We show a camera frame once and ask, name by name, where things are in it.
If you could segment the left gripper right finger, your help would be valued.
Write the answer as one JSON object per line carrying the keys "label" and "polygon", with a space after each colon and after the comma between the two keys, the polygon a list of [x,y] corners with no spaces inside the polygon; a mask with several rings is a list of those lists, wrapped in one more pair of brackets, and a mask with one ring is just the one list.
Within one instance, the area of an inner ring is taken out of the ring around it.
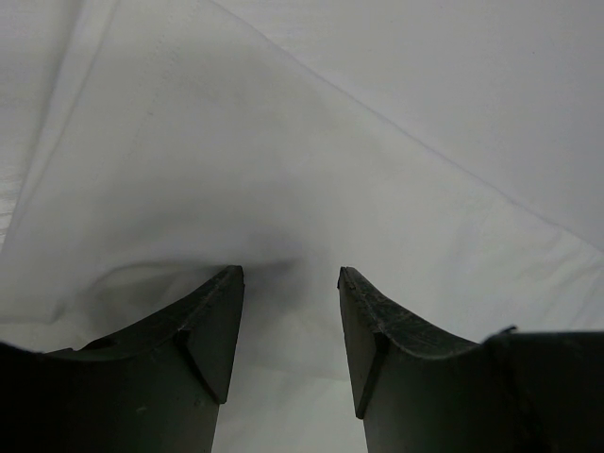
{"label": "left gripper right finger", "polygon": [[599,452],[603,335],[501,331],[474,343],[338,280],[355,413],[371,452]]}

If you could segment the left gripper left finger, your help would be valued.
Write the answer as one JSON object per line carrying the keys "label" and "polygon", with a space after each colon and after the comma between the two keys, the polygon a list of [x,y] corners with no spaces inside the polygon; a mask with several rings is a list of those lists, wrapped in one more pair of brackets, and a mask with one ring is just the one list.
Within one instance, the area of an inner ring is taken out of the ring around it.
{"label": "left gripper left finger", "polygon": [[227,400],[243,269],[79,350],[1,347],[5,452],[209,452]]}

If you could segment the white printed t-shirt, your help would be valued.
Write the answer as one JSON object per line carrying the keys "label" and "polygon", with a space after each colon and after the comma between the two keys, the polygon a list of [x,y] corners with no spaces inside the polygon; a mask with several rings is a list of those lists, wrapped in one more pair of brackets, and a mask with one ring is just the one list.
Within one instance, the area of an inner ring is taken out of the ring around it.
{"label": "white printed t-shirt", "polygon": [[337,336],[344,265],[467,337],[602,327],[602,3],[3,2],[2,339],[225,264],[261,337]]}

